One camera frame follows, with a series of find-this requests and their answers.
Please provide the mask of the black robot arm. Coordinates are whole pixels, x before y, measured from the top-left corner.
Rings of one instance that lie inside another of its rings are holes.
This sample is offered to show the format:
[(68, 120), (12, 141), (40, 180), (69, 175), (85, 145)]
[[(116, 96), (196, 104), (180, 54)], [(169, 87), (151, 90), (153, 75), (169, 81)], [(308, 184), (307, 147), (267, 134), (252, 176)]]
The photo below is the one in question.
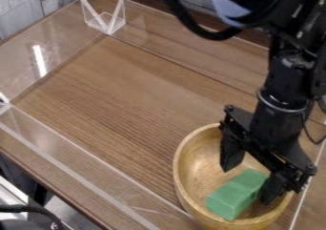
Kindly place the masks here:
[(326, 0), (211, 0), (230, 25), (206, 30), (179, 0), (163, 0), (181, 25), (199, 37), (222, 41), (250, 28), (271, 36), (268, 73), (250, 113), (228, 105), (220, 122), (220, 166), (227, 172), (251, 155), (268, 169), (259, 200), (270, 203), (300, 192), (316, 167), (298, 137), (312, 107), (326, 96)]

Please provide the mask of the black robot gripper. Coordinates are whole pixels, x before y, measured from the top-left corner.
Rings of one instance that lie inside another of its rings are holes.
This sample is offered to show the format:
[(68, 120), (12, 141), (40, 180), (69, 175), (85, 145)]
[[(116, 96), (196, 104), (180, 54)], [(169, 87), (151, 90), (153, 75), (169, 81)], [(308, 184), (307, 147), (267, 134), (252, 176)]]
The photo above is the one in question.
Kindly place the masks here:
[(312, 101), (308, 98), (276, 96), (258, 92), (255, 111), (232, 105), (224, 107), (220, 122), (220, 167), (232, 170), (248, 153), (270, 171), (259, 201), (268, 205), (284, 192), (299, 193), (316, 173), (316, 167), (299, 145)]

